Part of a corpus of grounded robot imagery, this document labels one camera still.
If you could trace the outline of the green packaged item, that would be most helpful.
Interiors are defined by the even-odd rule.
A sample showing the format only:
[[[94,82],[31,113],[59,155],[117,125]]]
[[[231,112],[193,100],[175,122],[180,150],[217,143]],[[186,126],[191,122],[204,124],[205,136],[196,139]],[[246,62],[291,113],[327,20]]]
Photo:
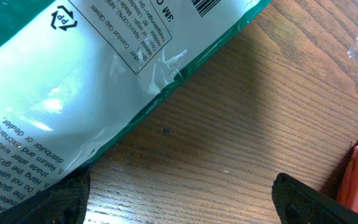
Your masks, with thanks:
[[[265,0],[0,0],[0,213],[84,168]]]

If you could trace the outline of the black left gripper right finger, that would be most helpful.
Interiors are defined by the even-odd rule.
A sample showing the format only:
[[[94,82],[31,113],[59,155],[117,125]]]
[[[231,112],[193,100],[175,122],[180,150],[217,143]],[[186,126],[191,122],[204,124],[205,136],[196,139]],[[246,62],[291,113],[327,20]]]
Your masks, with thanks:
[[[274,180],[272,200],[284,224],[358,223],[358,213],[286,173],[279,173]]]

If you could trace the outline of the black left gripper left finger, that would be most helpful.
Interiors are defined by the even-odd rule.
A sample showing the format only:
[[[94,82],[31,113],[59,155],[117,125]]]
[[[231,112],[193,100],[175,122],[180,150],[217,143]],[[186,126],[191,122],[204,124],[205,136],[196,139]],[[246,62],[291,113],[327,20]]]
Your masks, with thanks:
[[[0,224],[83,223],[89,194],[89,172],[76,170],[49,189],[0,213]]]

